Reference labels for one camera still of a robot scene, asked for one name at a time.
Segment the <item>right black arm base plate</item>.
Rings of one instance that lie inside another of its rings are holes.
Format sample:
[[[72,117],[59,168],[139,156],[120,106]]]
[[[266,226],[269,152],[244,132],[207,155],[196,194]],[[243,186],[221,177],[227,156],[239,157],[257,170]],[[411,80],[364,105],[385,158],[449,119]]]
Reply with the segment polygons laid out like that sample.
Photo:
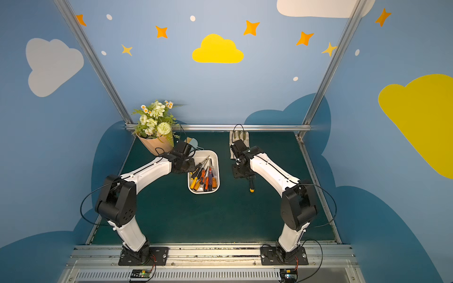
[[[291,252],[285,252],[279,246],[263,245],[260,247],[262,265],[309,265],[306,250],[297,247]]]

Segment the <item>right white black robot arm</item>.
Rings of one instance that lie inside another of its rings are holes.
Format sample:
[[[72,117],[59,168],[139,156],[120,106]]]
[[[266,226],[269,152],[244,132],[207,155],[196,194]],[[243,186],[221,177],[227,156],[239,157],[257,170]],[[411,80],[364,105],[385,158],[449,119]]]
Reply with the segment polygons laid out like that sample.
[[[232,166],[234,178],[248,180],[250,192],[254,192],[254,179],[260,175],[279,194],[284,227],[275,254],[282,259],[295,256],[303,234],[318,214],[316,189],[321,187],[287,173],[258,146],[247,147],[242,140],[236,140],[230,149],[235,158]]]

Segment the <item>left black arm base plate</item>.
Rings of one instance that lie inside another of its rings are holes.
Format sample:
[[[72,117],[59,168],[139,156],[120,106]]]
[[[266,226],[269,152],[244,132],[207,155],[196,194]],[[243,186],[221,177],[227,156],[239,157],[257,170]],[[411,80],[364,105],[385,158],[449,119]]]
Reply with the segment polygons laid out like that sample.
[[[122,248],[119,266],[165,266],[168,259],[169,248],[164,246],[142,247],[138,252],[134,252],[126,247]]]

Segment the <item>white plastic storage box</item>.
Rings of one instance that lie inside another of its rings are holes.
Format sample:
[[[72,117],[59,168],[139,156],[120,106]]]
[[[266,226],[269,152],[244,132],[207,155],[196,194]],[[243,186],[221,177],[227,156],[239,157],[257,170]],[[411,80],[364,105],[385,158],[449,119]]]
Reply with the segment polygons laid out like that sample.
[[[195,152],[194,156],[195,166],[199,163],[206,161],[204,171],[202,173],[201,181],[199,184],[199,188],[197,191],[193,191],[190,189],[190,185],[192,183],[191,175],[193,172],[189,172],[187,174],[187,181],[188,181],[188,189],[191,193],[197,195],[203,194],[210,194],[216,192],[220,187],[220,176],[219,176],[219,163],[218,163],[218,156],[212,150],[198,150]],[[212,173],[213,177],[213,188],[211,192],[208,192],[206,189],[206,182],[208,180],[208,168],[209,168],[209,161],[212,160]]]

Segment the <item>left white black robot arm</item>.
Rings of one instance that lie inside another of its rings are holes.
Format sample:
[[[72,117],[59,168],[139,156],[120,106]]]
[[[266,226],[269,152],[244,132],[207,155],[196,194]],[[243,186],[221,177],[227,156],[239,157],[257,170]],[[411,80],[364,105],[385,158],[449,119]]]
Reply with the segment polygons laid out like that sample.
[[[159,178],[195,169],[195,150],[185,141],[178,142],[170,152],[162,151],[146,165],[122,174],[110,175],[100,187],[94,210],[117,232],[123,241],[123,250],[144,257],[149,253],[149,241],[136,221],[137,196]]]

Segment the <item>black yellow screwdriver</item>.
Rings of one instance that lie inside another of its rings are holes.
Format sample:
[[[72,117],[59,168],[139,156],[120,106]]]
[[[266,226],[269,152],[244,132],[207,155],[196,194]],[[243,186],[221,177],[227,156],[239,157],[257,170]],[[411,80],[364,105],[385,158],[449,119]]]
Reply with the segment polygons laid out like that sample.
[[[254,193],[254,191],[255,191],[254,179],[255,179],[254,175],[248,177],[251,193]]]

